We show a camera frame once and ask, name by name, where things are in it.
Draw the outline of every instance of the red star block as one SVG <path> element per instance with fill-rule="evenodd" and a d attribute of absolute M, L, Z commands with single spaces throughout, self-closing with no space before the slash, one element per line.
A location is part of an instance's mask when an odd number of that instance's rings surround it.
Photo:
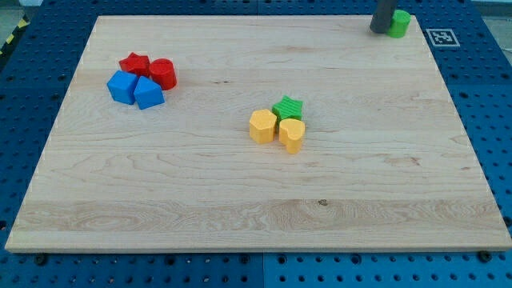
<path fill-rule="evenodd" d="M 121 70 L 136 74 L 139 77 L 150 76 L 150 58 L 145 55 L 137 55 L 132 52 L 128 58 L 119 61 L 119 65 Z"/>

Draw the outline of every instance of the wooden board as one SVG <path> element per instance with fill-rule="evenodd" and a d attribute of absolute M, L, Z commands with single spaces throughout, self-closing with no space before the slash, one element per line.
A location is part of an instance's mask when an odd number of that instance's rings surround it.
<path fill-rule="evenodd" d="M 510 236 L 415 18 L 99 17 L 12 252 L 505 250 Z M 147 110 L 112 101 L 129 52 L 172 58 Z M 304 101 L 303 150 L 249 137 Z"/>

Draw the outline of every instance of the green star block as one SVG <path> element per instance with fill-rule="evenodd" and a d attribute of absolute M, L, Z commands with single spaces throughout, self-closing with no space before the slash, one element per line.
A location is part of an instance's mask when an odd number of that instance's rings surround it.
<path fill-rule="evenodd" d="M 272 113 L 278 116 L 278 124 L 288 118 L 302 120 L 302 101 L 284 95 L 279 103 L 272 106 Z"/>

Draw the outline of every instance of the blue pentagon block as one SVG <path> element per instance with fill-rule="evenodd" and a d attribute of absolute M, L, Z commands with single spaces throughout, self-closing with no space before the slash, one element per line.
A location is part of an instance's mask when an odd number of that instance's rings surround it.
<path fill-rule="evenodd" d="M 115 101 L 130 105 L 135 103 L 136 85 L 137 75 L 124 71 L 117 71 L 106 84 Z"/>
<path fill-rule="evenodd" d="M 138 108 L 141 110 L 164 103 L 162 88 L 159 84 L 141 76 L 134 92 Z"/>

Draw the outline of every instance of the blue perforated table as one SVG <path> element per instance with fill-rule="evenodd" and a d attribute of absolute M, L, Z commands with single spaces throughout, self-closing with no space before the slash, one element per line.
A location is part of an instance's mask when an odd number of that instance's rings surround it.
<path fill-rule="evenodd" d="M 512 68 L 470 2 L 399 7 L 418 18 L 510 230 Z M 374 1 L 339 0 L 45 1 L 0 74 L 0 244 L 98 15 L 371 14 L 374 8 Z M 15 255 L 2 249 L 0 287 L 512 286 L 511 263 L 511 252 Z"/>

